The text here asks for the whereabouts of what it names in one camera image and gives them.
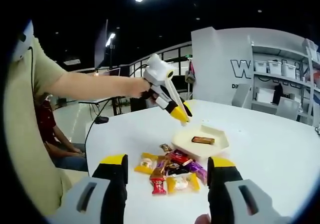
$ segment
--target beige sleeve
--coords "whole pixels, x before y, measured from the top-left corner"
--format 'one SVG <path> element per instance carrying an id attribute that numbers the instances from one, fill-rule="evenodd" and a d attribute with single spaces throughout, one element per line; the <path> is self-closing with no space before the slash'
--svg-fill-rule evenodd
<path id="1" fill-rule="evenodd" d="M 37 38 L 33 39 L 35 67 L 34 67 L 34 93 L 42 95 L 46 88 L 54 84 L 66 71 L 46 56 Z"/>

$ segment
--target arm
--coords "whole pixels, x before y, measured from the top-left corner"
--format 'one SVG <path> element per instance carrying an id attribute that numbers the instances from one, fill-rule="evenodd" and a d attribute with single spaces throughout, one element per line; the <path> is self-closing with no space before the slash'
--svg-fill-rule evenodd
<path id="1" fill-rule="evenodd" d="M 64 157 L 72 157 L 72 156 L 80 156 L 80 154 L 78 153 L 71 153 L 71 152 L 67 152 L 64 151 L 58 147 L 56 147 L 55 145 L 45 142 L 45 148 L 48 151 L 48 153 L 50 154 L 50 156 L 54 157 L 54 158 L 64 158 Z"/>
<path id="2" fill-rule="evenodd" d="M 72 143 L 68 140 L 68 138 L 66 138 L 66 136 L 64 135 L 64 133 L 60 130 L 60 128 L 55 125 L 53 127 L 53 133 L 55 135 L 55 137 L 63 144 L 65 145 L 65 147 L 67 147 L 70 151 L 74 152 L 74 146 L 72 145 Z"/>
<path id="3" fill-rule="evenodd" d="M 86 100 L 116 96 L 139 98 L 142 92 L 149 89 L 149 83 L 142 78 L 91 77 L 84 73 L 67 72 L 48 86 L 45 92 L 56 96 Z"/>

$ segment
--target floor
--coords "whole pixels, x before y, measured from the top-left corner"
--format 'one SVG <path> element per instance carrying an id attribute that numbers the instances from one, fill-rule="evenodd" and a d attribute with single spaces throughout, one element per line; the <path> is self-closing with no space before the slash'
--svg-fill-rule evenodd
<path id="1" fill-rule="evenodd" d="M 100 104 L 100 108 L 104 106 L 105 102 Z M 98 109 L 94 106 L 94 111 L 98 113 Z M 65 136 L 73 143 L 85 143 L 86 124 L 91 123 L 96 117 L 93 109 L 89 104 L 79 104 L 77 102 L 69 103 L 68 106 L 59 108 L 53 112 L 55 122 L 63 131 Z M 123 113 L 130 112 L 130 106 L 122 107 Z M 108 104 L 101 113 L 101 116 L 112 117 L 114 111 L 112 106 Z"/>

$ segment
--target red shirt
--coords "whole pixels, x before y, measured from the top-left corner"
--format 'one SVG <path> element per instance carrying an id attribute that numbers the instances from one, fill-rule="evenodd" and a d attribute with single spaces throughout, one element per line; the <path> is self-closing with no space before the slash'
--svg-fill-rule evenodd
<path id="1" fill-rule="evenodd" d="M 45 100 L 41 106 L 35 106 L 34 108 L 42 141 L 55 144 L 54 126 L 56 122 L 50 102 Z"/>

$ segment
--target seated person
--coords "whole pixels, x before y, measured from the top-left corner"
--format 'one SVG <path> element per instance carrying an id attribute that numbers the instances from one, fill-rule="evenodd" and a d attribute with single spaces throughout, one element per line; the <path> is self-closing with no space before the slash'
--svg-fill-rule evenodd
<path id="1" fill-rule="evenodd" d="M 57 168 L 76 171 L 88 171 L 84 154 L 84 145 L 75 147 L 56 125 L 50 102 L 45 100 L 47 95 L 34 103 L 35 115 L 42 141 L 54 165 Z"/>

